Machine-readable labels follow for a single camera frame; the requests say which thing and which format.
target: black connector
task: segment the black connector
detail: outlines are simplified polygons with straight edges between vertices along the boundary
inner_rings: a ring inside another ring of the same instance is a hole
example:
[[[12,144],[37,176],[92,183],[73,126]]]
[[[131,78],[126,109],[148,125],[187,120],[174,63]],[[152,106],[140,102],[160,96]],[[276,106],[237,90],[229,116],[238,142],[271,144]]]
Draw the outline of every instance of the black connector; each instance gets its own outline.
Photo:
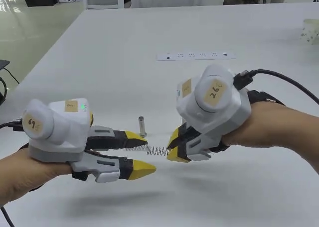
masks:
[[[24,131],[22,126],[22,119],[15,119],[10,122],[0,124],[0,129],[3,127],[11,127],[13,131]]]
[[[253,82],[253,75],[251,75],[251,72],[248,72],[247,70],[234,77],[234,87],[237,90],[242,90],[251,82]]]

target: floor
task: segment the floor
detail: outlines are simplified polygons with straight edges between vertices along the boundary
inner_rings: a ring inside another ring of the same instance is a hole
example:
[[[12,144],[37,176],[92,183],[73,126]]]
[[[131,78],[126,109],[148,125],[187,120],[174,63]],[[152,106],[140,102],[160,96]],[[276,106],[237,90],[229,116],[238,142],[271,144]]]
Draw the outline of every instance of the floor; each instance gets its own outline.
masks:
[[[21,81],[82,12],[82,2],[27,7],[24,0],[0,0],[0,59]],[[9,90],[17,83],[0,71]]]

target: paper tag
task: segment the paper tag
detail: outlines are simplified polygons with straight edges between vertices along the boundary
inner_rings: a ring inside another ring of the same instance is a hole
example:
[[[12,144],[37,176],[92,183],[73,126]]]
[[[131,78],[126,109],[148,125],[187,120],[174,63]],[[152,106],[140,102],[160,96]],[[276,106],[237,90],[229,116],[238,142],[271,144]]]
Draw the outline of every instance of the paper tag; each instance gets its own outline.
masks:
[[[64,111],[68,112],[68,113],[77,113],[78,112],[78,101],[77,100],[66,100]]]
[[[39,120],[35,119],[31,114],[24,115],[22,119],[23,128],[28,129],[29,131],[40,134],[43,129],[43,124]]]
[[[187,80],[183,85],[181,86],[181,91],[183,94],[183,98],[185,98],[187,95],[191,93],[191,80]]]
[[[211,106],[216,106],[219,103],[220,98],[223,96],[227,85],[222,81],[215,79],[211,83],[209,89],[204,97],[204,102],[210,104]]]

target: screw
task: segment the screw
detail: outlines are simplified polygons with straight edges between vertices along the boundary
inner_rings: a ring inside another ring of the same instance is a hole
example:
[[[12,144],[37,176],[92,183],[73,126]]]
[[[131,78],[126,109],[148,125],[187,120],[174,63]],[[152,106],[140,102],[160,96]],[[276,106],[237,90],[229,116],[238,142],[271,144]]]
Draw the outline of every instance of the screw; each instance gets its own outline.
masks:
[[[146,137],[145,123],[144,123],[144,117],[143,116],[139,117],[139,124],[140,124],[140,136],[141,137]]]

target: black wrist strap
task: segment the black wrist strap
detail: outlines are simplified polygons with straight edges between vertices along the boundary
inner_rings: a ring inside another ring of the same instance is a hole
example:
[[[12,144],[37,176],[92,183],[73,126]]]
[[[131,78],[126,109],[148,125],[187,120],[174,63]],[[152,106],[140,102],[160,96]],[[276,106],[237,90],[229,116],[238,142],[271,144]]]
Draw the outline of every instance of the black wrist strap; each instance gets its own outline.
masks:
[[[249,102],[250,104],[254,104],[257,102],[273,102],[278,103],[281,105],[284,105],[281,101],[279,101],[277,98],[271,96],[270,94],[267,94],[265,92],[258,92],[256,90],[250,90],[247,92]],[[218,153],[221,151],[224,151],[229,146],[226,146],[222,141],[220,141],[219,145],[217,147],[210,148],[209,150],[214,153]]]

